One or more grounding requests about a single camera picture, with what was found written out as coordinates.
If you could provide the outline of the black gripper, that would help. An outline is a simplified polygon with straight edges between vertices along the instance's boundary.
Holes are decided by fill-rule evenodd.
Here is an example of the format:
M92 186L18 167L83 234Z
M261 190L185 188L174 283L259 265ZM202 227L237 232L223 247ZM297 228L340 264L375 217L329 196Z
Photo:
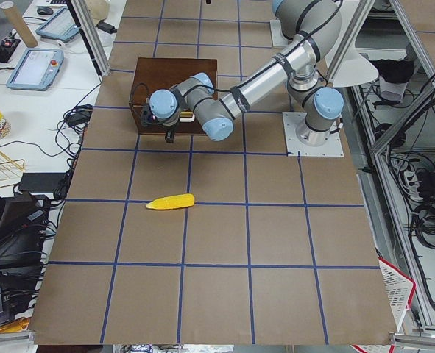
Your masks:
M179 125L180 125L179 119L177 119L176 121L167 122L166 124L165 123L162 124L162 127L165 130L165 141L167 143L174 142L175 134Z

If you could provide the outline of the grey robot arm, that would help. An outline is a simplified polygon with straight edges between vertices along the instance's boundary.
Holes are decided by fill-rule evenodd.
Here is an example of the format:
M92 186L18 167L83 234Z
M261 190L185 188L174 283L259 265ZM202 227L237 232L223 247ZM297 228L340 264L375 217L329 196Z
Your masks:
M294 92L316 86L316 64L335 45L342 27L341 1L274 1L272 12L280 21L283 36L291 43L243 82L214 99L209 76L198 73L149 98L144 120L172 128L180 113L190 110L213 141L233 132L233 122L278 85L286 83Z

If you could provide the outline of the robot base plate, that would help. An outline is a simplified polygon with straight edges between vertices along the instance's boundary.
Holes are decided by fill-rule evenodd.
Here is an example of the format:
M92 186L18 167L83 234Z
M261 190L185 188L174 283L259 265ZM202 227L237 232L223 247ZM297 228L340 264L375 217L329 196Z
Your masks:
M343 157L341 138L336 131L336 122L326 132L308 128L306 113L283 112L283 128L289 157Z

